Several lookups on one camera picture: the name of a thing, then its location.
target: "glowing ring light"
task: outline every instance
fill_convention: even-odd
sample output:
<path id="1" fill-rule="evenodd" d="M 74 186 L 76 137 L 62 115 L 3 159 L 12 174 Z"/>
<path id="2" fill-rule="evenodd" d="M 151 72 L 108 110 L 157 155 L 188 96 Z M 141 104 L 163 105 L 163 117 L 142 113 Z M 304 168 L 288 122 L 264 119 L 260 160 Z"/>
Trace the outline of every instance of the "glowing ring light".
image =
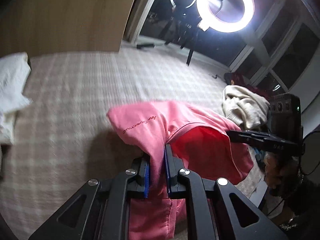
<path id="1" fill-rule="evenodd" d="M 197 0 L 198 12 L 209 27 L 224 33 L 239 31 L 247 26 L 254 14 L 254 0 L 242 0 L 244 3 L 244 15 L 235 23 L 229 23 L 216 17 L 209 8 L 209 0 Z"/>
<path id="2" fill-rule="evenodd" d="M 174 3 L 174 0 L 170 0 L 171 4 L 172 4 L 172 7 L 175 8 L 176 7 L 176 4 Z M 196 2 L 196 0 L 193 0 L 192 3 L 190 3 L 190 5 L 188 5 L 186 7 L 186 9 L 188 9 L 189 7 L 193 6 L 193 4 Z"/>

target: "pink cloth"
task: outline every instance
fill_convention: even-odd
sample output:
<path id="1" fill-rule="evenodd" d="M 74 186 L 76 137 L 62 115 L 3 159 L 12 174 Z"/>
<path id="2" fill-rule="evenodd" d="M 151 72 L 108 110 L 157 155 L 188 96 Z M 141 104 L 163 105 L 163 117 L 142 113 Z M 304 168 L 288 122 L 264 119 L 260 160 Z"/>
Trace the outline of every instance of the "pink cloth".
<path id="1" fill-rule="evenodd" d="M 164 176 L 164 145 L 170 143 L 185 167 L 203 178 L 241 182 L 253 167 L 245 144 L 230 144 L 227 130 L 240 130 L 210 109 L 174 101 L 114 107 L 107 113 L 127 144 L 150 155 L 150 190 L 146 200 L 131 200 L 129 239 L 161 240 L 174 235 L 185 218 L 185 201 L 170 200 Z"/>

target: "plaid blanket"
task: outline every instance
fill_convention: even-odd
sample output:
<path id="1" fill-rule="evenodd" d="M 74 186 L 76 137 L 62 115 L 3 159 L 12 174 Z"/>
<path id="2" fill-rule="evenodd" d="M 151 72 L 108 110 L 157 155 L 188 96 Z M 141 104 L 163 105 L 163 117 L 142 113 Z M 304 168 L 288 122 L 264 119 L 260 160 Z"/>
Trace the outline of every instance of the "plaid blanket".
<path id="1" fill-rule="evenodd" d="M 60 53 L 31 58 L 15 145 L 4 155 L 0 212 L 14 234 L 27 239 L 88 179 L 106 179 L 130 167 L 141 150 L 124 144 L 106 118 L 115 105 L 177 100 L 222 114 L 226 84 L 210 68 L 161 49 L 119 53 Z M 247 196 L 261 179 L 255 163 L 237 187 Z"/>

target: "mattress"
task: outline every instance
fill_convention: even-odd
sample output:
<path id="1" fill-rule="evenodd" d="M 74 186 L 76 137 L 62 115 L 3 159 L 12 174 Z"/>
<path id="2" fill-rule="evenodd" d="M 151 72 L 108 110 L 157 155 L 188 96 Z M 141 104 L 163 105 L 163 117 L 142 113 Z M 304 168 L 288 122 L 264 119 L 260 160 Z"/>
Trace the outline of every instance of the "mattress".
<path id="1" fill-rule="evenodd" d="M 24 95 L 34 103 L 18 114 L 0 183 L 0 212 L 20 240 L 88 179 L 112 178 L 141 155 L 113 132 L 110 107 L 177 100 L 222 114 L 225 82 L 161 49 L 53 54 L 31 58 L 31 68 Z M 249 197 L 261 178 L 255 163 L 237 187 Z"/>

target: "silver screw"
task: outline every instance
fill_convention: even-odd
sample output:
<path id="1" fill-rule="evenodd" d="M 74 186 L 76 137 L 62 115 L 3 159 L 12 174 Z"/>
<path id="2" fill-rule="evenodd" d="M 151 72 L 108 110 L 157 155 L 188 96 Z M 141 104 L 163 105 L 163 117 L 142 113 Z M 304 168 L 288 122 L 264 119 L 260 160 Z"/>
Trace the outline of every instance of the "silver screw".
<path id="1" fill-rule="evenodd" d="M 125 171 L 125 174 L 127 174 L 127 175 L 133 175 L 133 174 L 136 174 L 136 171 L 135 171 L 134 169 L 127 169 L 127 170 Z"/>
<path id="2" fill-rule="evenodd" d="M 221 186 L 225 186 L 225 185 L 228 184 L 228 181 L 227 181 L 227 179 L 225 179 L 225 178 L 219 178 L 219 179 L 217 180 L 217 182 L 218 182 Z"/>
<path id="3" fill-rule="evenodd" d="M 189 171 L 188 169 L 181 169 L 179 172 L 180 172 L 181 175 L 188 175 L 188 174 L 190 174 L 190 171 Z"/>
<path id="4" fill-rule="evenodd" d="M 98 181 L 96 179 L 89 179 L 88 184 L 89 186 L 95 186 L 98 184 Z"/>

